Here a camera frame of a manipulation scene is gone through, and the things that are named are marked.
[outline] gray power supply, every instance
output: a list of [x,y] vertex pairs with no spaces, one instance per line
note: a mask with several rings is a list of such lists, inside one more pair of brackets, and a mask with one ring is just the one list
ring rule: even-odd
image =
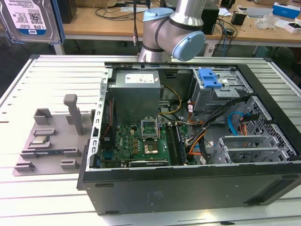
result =
[[158,71],[118,71],[109,86],[116,99],[119,123],[138,124],[145,117],[156,118],[160,100]]

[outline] blue drive bay latch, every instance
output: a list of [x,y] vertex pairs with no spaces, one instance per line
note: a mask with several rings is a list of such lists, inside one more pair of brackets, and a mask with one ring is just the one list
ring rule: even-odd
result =
[[222,84],[217,80],[217,76],[211,68],[200,68],[198,70],[198,77],[202,80],[204,88],[218,89],[222,87]]

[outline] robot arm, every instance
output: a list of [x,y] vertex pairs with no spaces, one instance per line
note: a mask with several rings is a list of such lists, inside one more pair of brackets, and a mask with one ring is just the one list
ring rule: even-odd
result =
[[143,16],[143,48],[139,62],[188,61],[205,44],[201,15],[206,0],[178,0],[175,12],[151,8]]

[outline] floor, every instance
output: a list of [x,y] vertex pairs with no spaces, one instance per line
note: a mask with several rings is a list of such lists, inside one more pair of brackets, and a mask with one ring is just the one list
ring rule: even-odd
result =
[[[52,46],[48,44],[27,43],[23,47],[19,44],[12,44],[8,47],[4,39],[0,40],[0,97],[31,54],[55,54]],[[130,41],[66,40],[64,49],[68,55],[134,55],[134,46]],[[227,57],[254,57],[253,51],[254,46],[233,45],[229,49]],[[264,54],[272,58],[289,77],[292,77],[293,52],[289,48],[278,48],[275,51],[275,48],[263,47],[257,54],[260,57]],[[214,56],[221,57],[222,52],[216,52]],[[301,78],[295,76],[293,81],[299,84]]]

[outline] green circuit board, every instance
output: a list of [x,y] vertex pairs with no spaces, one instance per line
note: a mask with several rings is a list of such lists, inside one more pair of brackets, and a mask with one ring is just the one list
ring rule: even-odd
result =
[[[144,127],[144,133],[153,133],[153,128]],[[119,125],[116,135],[117,147],[114,150],[115,159],[119,160],[165,160],[169,161],[169,153],[165,136],[165,126],[160,130],[157,142],[157,154],[145,154],[145,141],[142,140],[141,125]]]
[[[156,129],[151,124],[144,125],[143,134],[151,134],[156,132]],[[181,139],[184,141],[188,137],[187,128],[185,125],[179,127],[181,133]],[[113,163],[115,161],[168,161],[170,164],[169,149],[166,137],[166,126],[161,125],[158,130],[158,139],[149,141],[149,139],[143,140],[141,124],[125,125],[120,124],[117,127],[116,133],[116,146],[113,148],[113,155],[106,163]],[[156,153],[147,153],[145,149],[152,152],[157,150]]]

